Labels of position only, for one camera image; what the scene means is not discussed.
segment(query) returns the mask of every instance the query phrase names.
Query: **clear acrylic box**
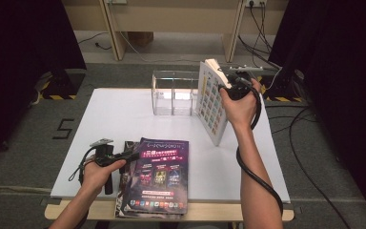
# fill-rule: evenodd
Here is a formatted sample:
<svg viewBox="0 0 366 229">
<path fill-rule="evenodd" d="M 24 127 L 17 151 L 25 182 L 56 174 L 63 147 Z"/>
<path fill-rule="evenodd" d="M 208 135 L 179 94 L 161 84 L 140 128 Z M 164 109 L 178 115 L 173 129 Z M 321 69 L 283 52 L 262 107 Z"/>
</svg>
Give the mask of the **clear acrylic box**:
<svg viewBox="0 0 366 229">
<path fill-rule="evenodd" d="M 194 115 L 198 72 L 154 71 L 152 109 L 154 115 Z"/>
</svg>

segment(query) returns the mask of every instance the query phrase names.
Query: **hazard tape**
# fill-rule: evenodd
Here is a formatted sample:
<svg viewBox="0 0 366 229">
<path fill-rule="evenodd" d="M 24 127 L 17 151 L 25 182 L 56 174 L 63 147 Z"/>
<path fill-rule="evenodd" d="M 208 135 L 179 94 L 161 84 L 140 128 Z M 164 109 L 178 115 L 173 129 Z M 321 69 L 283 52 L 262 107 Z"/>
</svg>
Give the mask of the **hazard tape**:
<svg viewBox="0 0 366 229">
<path fill-rule="evenodd" d="M 76 95 L 40 94 L 40 99 L 64 100 L 75 98 Z"/>
<path fill-rule="evenodd" d="M 278 102 L 301 102 L 300 97 L 289 97 L 289 96 L 271 96 L 266 90 L 266 86 L 262 84 L 263 76 L 258 76 L 257 80 L 261 83 L 261 94 L 263 98 L 267 101 L 278 101 Z"/>
<path fill-rule="evenodd" d="M 75 99 L 76 94 L 67 94 L 67 92 L 61 92 L 61 94 L 50 94 L 48 91 L 50 90 L 50 81 L 48 80 L 41 90 L 40 93 L 40 99 L 51 99 L 51 100 L 65 100 L 65 99 Z"/>
</svg>

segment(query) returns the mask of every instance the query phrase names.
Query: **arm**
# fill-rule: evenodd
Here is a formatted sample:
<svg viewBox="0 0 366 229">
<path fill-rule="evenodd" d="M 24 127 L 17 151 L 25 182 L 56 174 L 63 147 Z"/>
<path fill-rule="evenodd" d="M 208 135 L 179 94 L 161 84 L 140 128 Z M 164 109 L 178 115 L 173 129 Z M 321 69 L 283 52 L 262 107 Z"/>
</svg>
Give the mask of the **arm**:
<svg viewBox="0 0 366 229">
<path fill-rule="evenodd" d="M 252 82 L 259 91 L 260 84 L 254 79 Z M 225 90 L 221 89 L 220 93 L 227 117 L 233 125 L 243 162 L 256 175 L 272 185 L 250 128 L 256 110 L 254 96 L 249 93 L 242 99 L 233 101 Z M 243 171 L 241 172 L 240 198 L 247 229 L 283 227 L 275 198 Z"/>
<path fill-rule="evenodd" d="M 102 191 L 109 174 L 123 167 L 125 163 L 125 160 L 118 160 L 107 167 L 100 167 L 94 162 L 88 163 L 81 188 L 50 228 L 75 228 Z"/>
</svg>

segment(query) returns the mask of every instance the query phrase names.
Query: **power strip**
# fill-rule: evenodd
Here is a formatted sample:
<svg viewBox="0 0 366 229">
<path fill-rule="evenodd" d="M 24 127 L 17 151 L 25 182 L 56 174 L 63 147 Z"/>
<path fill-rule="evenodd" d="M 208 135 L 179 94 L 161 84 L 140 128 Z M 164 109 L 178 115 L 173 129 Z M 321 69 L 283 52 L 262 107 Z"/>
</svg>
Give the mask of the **power strip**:
<svg viewBox="0 0 366 229">
<path fill-rule="evenodd" d="M 245 7 L 249 7 L 251 1 L 254 2 L 254 8 L 261 8 L 262 3 L 264 3 L 264 6 L 267 4 L 267 0 L 246 0 Z"/>
</svg>

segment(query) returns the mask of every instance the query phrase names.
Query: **gray carpet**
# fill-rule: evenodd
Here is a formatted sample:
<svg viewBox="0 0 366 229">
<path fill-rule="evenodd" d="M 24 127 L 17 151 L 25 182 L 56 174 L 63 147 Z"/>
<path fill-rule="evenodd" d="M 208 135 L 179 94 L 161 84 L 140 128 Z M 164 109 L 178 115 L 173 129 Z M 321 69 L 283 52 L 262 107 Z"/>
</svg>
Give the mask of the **gray carpet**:
<svg viewBox="0 0 366 229">
<path fill-rule="evenodd" d="M 88 64 L 76 99 L 41 100 L 28 109 L 8 139 L 8 150 L 0 152 L 0 228 L 50 225 L 44 218 L 45 204 L 93 89 L 150 88 L 154 70 L 198 71 L 198 66 Z M 266 106 L 277 105 L 307 104 L 266 101 Z M 305 112 L 305 119 L 297 121 L 293 127 L 296 155 L 293 153 L 287 127 L 300 111 L 300 108 L 267 108 L 272 132 L 278 131 L 273 134 L 274 144 L 295 208 L 295 219 L 286 222 L 285 228 L 345 228 L 296 158 L 351 227 L 366 228 L 366 202 L 341 161 L 337 161 L 336 151 L 313 110 Z M 67 135 L 67 132 L 57 131 L 64 118 L 73 120 L 62 126 L 71 129 L 69 137 L 53 139 Z M 7 186 L 23 189 L 13 191 Z M 85 228 L 93 227 L 92 221 L 85 225 Z M 123 228 L 142 228 L 142 224 Z"/>
</svg>

